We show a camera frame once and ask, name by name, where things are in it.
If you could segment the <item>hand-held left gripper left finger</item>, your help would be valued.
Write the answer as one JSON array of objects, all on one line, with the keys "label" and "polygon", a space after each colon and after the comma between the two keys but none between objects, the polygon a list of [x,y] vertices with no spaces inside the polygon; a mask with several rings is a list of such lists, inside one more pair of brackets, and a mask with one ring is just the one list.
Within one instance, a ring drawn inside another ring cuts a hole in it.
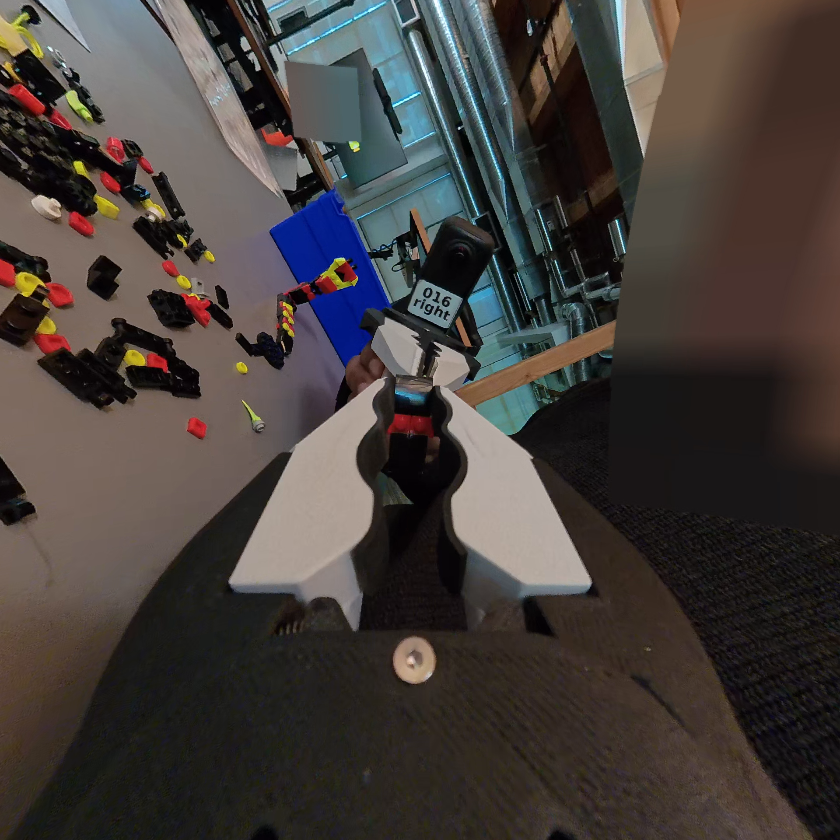
[{"label": "hand-held left gripper left finger", "polygon": [[228,580],[238,594],[335,601],[360,626],[382,585],[389,537],[378,475],[388,458],[393,380],[379,380],[303,438]]}]

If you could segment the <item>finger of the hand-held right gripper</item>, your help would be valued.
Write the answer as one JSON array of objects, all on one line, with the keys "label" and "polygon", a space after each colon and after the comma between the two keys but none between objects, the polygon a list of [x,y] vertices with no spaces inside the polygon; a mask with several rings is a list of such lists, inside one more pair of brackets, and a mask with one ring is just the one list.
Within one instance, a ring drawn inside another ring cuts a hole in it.
[{"label": "finger of the hand-held right gripper", "polygon": [[436,387],[458,389],[468,379],[467,356],[444,344],[432,346],[432,381]]},{"label": "finger of the hand-held right gripper", "polygon": [[383,322],[373,333],[372,352],[393,376],[432,377],[431,333],[402,322]]}]

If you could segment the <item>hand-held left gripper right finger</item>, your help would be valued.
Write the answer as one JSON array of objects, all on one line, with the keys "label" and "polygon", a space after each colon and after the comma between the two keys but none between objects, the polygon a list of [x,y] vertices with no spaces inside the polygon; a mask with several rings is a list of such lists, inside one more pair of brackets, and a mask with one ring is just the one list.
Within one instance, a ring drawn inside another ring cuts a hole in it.
[{"label": "hand-held left gripper right finger", "polygon": [[468,626],[499,602],[588,593],[592,578],[527,450],[450,389],[435,396],[440,456],[451,445],[458,459],[444,528]]}]

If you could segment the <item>black and red lego assembly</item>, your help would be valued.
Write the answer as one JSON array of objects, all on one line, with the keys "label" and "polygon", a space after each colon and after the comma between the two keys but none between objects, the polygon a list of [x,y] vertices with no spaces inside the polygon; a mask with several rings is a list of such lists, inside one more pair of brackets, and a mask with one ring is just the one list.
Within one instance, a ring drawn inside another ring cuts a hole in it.
[{"label": "black and red lego assembly", "polygon": [[385,474],[398,484],[407,484],[438,466],[437,394],[432,380],[426,377],[399,374],[393,385],[394,415],[387,430]]}]

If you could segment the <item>red yellow black lego tail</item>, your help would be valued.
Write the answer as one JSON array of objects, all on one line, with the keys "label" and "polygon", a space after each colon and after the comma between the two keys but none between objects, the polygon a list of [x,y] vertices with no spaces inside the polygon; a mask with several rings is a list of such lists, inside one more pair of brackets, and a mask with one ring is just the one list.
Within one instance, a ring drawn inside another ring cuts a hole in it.
[{"label": "red yellow black lego tail", "polygon": [[276,341],[284,356],[291,354],[295,340],[296,313],[299,307],[312,305],[320,298],[337,291],[350,289],[358,282],[355,264],[345,258],[336,258],[329,268],[314,280],[302,282],[279,294],[276,301]]}]

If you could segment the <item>black and blue lego assembly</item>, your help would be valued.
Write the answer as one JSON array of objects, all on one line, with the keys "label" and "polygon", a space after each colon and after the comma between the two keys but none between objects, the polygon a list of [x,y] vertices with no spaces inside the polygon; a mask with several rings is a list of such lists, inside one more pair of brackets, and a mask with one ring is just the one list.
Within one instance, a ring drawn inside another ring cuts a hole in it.
[{"label": "black and blue lego assembly", "polygon": [[262,358],[275,370],[280,371],[285,366],[287,352],[282,344],[267,332],[259,332],[255,341],[249,341],[244,334],[237,332],[235,341],[247,356]]}]

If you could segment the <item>scattered lego pieces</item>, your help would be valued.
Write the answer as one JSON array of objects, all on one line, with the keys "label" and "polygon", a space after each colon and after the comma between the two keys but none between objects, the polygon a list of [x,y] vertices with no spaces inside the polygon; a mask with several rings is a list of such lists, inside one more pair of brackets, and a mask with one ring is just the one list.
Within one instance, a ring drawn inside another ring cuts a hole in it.
[{"label": "scattered lego pieces", "polygon": [[[195,237],[167,175],[154,170],[135,141],[108,136],[101,142],[60,110],[65,104],[84,123],[105,122],[78,71],[58,50],[39,43],[33,28],[41,22],[31,4],[2,17],[2,175],[29,192],[39,218],[66,222],[85,239],[96,234],[97,221],[119,220],[122,206],[109,196],[136,210],[132,230],[181,289],[148,295],[160,325],[186,329],[215,322],[232,329],[225,290],[207,295],[172,260],[183,253],[193,263],[212,263],[214,255]],[[111,335],[94,350],[72,350],[51,312],[72,308],[76,300],[53,278],[46,257],[3,241],[1,275],[2,288],[14,294],[2,305],[2,341],[19,349],[33,344],[41,352],[38,367],[76,399],[102,411],[133,401],[137,388],[201,396],[199,371],[178,356],[173,341],[124,318],[112,320]]]}]

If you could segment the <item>person's right hand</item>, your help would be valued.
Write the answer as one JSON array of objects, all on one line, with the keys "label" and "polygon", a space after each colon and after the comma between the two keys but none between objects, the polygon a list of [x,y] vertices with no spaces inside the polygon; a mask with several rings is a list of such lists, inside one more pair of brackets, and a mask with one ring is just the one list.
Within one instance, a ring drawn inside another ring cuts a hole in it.
[{"label": "person's right hand", "polygon": [[347,385],[349,399],[362,393],[368,386],[385,375],[385,365],[368,344],[347,364],[344,382]]}]

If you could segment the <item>wooden beam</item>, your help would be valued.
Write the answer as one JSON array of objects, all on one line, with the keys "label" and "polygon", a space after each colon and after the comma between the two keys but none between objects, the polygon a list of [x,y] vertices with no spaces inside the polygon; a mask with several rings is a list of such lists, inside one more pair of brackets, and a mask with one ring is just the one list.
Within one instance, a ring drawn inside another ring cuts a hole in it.
[{"label": "wooden beam", "polygon": [[615,332],[616,322],[609,322],[550,350],[463,385],[456,394],[473,407],[486,403],[521,386],[529,385],[545,375],[610,350],[613,347]]}]

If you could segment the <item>blue plastic bin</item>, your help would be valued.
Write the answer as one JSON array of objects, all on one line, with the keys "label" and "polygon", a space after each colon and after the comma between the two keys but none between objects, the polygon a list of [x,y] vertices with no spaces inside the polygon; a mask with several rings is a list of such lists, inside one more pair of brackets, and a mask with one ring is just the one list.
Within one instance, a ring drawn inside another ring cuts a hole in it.
[{"label": "blue plastic bin", "polygon": [[357,283],[308,305],[342,364],[361,353],[370,335],[361,329],[367,309],[389,306],[385,289],[354,220],[336,189],[321,195],[270,230],[298,284],[315,280],[336,258],[354,265]]}]

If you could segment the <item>grey computer monitor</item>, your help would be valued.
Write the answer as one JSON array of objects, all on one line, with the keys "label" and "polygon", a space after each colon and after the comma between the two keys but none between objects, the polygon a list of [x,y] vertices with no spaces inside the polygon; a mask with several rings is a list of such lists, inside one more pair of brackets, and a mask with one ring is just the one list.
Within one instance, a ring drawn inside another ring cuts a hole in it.
[{"label": "grey computer monitor", "polygon": [[338,157],[352,188],[365,186],[407,163],[401,135],[403,127],[382,74],[372,67],[363,49],[334,63],[358,71],[362,139],[339,143]]}]

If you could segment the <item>silver pipes and ducts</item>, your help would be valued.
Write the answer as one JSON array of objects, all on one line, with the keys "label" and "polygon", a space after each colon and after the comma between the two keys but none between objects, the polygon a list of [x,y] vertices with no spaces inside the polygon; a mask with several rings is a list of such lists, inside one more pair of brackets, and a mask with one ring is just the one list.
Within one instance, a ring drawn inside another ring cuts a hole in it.
[{"label": "silver pipes and ducts", "polygon": [[406,48],[526,355],[616,320],[644,162],[629,2],[410,2]]}]

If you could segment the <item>grey metal plate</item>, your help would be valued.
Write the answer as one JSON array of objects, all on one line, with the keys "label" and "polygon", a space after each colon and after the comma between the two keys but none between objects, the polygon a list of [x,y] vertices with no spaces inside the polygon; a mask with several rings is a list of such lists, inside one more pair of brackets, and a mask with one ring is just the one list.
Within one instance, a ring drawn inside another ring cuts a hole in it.
[{"label": "grey metal plate", "polygon": [[279,188],[283,192],[295,192],[298,188],[298,150],[267,144],[264,153]]}]

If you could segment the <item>printed instruction sheet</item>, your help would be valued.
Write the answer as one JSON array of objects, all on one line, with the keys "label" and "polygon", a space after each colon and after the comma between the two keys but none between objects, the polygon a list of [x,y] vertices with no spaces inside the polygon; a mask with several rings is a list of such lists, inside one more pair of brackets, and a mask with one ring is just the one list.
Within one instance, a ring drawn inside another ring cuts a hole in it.
[{"label": "printed instruction sheet", "polygon": [[210,41],[184,1],[154,1],[227,147],[275,196],[280,185],[256,132]]}]

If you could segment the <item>white paper sheet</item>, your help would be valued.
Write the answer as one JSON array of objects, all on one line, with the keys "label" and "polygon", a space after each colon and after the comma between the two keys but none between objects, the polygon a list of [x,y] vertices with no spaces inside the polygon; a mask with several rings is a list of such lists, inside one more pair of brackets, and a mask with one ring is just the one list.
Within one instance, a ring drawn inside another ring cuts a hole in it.
[{"label": "white paper sheet", "polygon": [[76,41],[78,44],[84,48],[87,52],[91,52],[91,49],[86,41],[84,35],[81,32],[81,29],[78,26],[76,19],[73,16],[73,13],[70,10],[70,7],[67,1],[60,0],[60,1],[35,1],[39,6],[41,6],[45,11],[55,19],[57,24]]}]

